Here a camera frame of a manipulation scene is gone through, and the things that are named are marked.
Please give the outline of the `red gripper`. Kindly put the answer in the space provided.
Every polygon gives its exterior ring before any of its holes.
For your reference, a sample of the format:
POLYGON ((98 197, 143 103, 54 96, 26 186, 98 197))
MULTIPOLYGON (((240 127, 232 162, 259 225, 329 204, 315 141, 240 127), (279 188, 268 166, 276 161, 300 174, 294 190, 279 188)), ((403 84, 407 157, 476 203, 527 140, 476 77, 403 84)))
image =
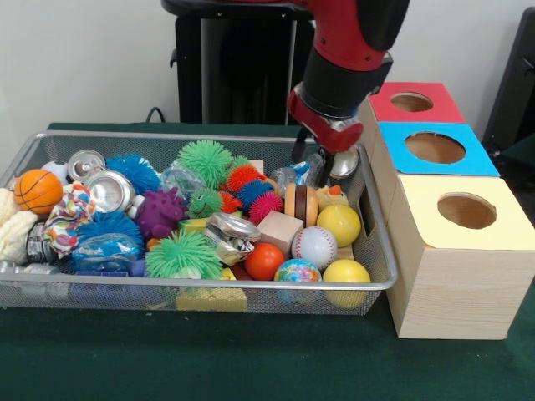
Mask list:
POLYGON ((293 163, 302 161, 306 140, 311 135, 321 147, 318 154, 322 157, 323 167, 318 175, 318 187, 324 187, 334 166, 335 155, 347 151, 356 144, 363 132, 363 124, 355 113, 349 117, 333 117, 313 109, 305 101, 303 82, 294 86, 288 95, 289 114, 301 128, 293 145, 293 163))

